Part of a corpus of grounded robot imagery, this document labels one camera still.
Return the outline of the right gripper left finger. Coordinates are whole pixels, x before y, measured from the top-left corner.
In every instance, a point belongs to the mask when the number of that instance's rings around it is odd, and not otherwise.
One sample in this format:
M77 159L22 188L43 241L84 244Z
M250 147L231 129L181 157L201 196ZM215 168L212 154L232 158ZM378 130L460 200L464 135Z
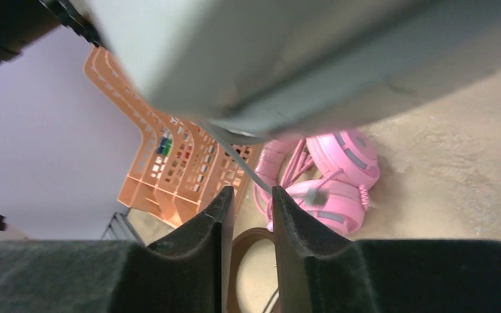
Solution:
M168 235L0 241L0 312L225 312L234 189Z

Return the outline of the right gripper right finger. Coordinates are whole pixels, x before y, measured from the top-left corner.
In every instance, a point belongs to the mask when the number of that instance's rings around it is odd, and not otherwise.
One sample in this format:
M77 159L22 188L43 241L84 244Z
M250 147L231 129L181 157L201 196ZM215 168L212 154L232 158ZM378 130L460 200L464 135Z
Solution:
M273 189L283 312L501 312L501 241L351 241Z

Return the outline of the pink wired headphones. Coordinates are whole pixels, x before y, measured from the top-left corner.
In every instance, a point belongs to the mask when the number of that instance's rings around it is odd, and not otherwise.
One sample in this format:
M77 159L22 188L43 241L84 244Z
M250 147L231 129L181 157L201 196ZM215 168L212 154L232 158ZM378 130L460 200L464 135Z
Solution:
M380 178L378 153L357 129L265 144L256 174L283 187L306 213L340 235L360 229L369 190Z

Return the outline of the grey over-ear headphones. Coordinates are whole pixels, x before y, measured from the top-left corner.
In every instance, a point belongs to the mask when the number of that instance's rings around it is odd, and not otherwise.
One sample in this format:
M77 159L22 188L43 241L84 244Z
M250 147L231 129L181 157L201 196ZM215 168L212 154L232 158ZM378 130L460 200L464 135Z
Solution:
M152 107L226 143L367 125L501 71L501 1L73 1Z

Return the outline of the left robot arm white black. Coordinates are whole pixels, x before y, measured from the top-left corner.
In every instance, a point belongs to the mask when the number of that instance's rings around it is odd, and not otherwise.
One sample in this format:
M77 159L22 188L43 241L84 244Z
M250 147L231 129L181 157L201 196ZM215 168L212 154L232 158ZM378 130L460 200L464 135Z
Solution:
M0 239L98 237L72 195L97 162L104 98L83 73L96 31L71 1L0 1Z

